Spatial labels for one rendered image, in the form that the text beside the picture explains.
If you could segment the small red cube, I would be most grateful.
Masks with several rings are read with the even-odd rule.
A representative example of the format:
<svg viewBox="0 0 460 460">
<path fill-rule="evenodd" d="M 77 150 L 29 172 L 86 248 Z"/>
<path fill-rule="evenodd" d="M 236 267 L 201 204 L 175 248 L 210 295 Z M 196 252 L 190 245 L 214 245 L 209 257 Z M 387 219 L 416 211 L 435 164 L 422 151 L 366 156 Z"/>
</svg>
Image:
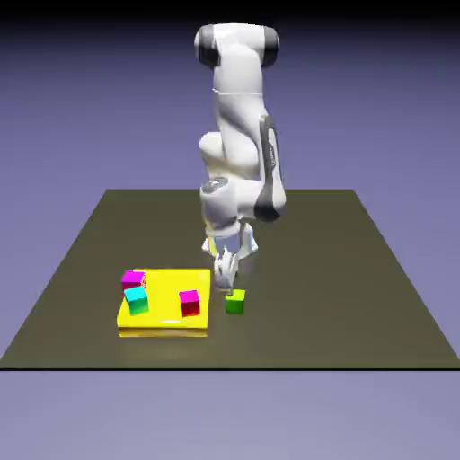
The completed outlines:
<svg viewBox="0 0 460 460">
<path fill-rule="evenodd" d="M 180 291 L 181 316 L 190 317 L 200 314 L 200 299 L 196 289 Z"/>
</svg>

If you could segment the small magenta cube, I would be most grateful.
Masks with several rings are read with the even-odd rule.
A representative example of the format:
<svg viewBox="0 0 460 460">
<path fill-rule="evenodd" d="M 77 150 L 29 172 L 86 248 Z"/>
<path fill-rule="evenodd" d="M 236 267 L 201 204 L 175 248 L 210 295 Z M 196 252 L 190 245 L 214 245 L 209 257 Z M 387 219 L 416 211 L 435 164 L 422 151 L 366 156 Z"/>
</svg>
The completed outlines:
<svg viewBox="0 0 460 460">
<path fill-rule="evenodd" d="M 127 270 L 121 279 L 122 290 L 131 288 L 146 288 L 146 273 L 138 270 Z"/>
</svg>

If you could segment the large yellow box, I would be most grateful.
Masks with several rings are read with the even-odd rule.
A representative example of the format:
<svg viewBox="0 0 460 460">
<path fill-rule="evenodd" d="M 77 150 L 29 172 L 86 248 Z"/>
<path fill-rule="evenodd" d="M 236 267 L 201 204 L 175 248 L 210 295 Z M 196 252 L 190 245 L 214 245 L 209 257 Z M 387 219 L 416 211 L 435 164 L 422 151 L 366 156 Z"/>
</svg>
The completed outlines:
<svg viewBox="0 0 460 460">
<path fill-rule="evenodd" d="M 119 336 L 198 337 L 208 335 L 210 270 L 208 269 L 133 269 L 146 273 L 149 310 L 130 315 L 124 296 L 117 315 Z M 200 314 L 181 316 L 179 292 L 196 289 L 200 299 Z"/>
</svg>

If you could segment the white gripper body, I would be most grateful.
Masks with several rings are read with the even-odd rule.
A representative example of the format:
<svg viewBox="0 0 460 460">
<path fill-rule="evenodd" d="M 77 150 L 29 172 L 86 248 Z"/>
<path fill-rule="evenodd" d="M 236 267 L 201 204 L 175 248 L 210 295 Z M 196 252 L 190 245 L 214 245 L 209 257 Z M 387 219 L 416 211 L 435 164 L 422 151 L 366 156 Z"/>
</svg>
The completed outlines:
<svg viewBox="0 0 460 460">
<path fill-rule="evenodd" d="M 236 273 L 238 271 L 238 257 L 224 247 L 214 260 L 215 281 L 219 288 L 233 288 Z"/>
</svg>

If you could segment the small cyan cube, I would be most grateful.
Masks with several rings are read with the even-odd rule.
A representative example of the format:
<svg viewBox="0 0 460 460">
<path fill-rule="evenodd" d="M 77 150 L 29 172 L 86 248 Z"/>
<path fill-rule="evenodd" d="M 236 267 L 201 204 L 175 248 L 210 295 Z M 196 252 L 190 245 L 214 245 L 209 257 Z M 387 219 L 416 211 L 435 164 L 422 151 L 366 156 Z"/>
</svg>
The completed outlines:
<svg viewBox="0 0 460 460">
<path fill-rule="evenodd" d="M 130 315 L 146 313 L 149 310 L 146 289 L 142 286 L 130 287 L 124 290 Z"/>
</svg>

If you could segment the small green cube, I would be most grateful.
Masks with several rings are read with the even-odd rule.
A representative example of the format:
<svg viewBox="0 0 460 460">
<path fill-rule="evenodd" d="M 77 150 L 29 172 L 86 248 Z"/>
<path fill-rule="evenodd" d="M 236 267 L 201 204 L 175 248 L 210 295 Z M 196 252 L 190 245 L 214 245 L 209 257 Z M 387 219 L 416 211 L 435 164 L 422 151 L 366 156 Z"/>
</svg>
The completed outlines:
<svg viewBox="0 0 460 460">
<path fill-rule="evenodd" d="M 231 294 L 225 295 L 226 313 L 242 314 L 244 311 L 245 291 L 234 289 Z"/>
</svg>

